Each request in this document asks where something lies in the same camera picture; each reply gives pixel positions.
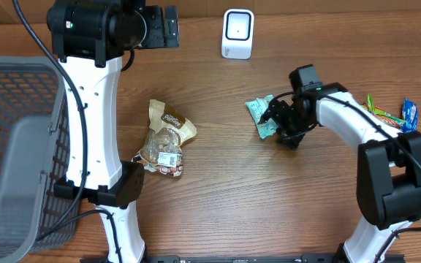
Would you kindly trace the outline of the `green Haribo candy bag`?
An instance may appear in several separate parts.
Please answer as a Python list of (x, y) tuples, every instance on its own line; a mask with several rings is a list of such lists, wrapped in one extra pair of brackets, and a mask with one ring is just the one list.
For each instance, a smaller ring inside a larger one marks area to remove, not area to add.
[(367, 95), (366, 102), (362, 105), (362, 107), (388, 126), (402, 129), (406, 125), (405, 120), (395, 117), (394, 115), (385, 112), (382, 108), (376, 106), (373, 97), (370, 94)]

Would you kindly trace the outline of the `beige cookie snack bag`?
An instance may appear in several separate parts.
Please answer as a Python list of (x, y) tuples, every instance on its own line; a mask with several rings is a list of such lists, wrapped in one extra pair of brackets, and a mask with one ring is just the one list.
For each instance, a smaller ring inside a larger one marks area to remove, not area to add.
[(173, 107), (155, 99), (149, 101), (149, 130), (144, 145), (132, 158), (149, 172), (179, 177), (183, 171), (182, 144), (197, 134), (197, 128)]

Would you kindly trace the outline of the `blue snack wrapper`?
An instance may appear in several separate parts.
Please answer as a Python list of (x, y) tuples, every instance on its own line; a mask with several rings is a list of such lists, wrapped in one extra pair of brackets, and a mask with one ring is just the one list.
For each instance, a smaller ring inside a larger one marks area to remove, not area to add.
[(404, 99), (402, 108), (402, 119), (405, 120), (405, 124), (402, 127), (402, 131), (404, 133), (416, 131), (418, 118), (419, 113), (417, 110), (417, 105), (409, 99)]

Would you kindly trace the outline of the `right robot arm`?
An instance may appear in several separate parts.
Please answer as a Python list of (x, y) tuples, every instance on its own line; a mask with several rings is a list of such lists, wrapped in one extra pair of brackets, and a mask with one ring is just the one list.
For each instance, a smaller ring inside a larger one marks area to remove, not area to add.
[(421, 232), (421, 133), (404, 133), (375, 118), (340, 83), (324, 84), (309, 64), (289, 74), (292, 101), (275, 96), (259, 118), (274, 121), (280, 140), (296, 149), (316, 126), (337, 134), (357, 154), (356, 197), (362, 217), (334, 254), (321, 262), (402, 262), (387, 250), (401, 234)]

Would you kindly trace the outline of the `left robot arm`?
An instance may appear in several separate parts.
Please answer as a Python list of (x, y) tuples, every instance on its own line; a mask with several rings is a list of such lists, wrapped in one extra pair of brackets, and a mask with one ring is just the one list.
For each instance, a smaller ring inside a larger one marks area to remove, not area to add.
[(144, 262), (136, 201), (145, 170), (120, 159), (116, 102), (125, 53), (179, 45), (175, 6), (144, 1), (56, 1), (47, 14), (66, 89), (69, 164), (57, 197), (94, 204), (105, 228), (108, 262)]

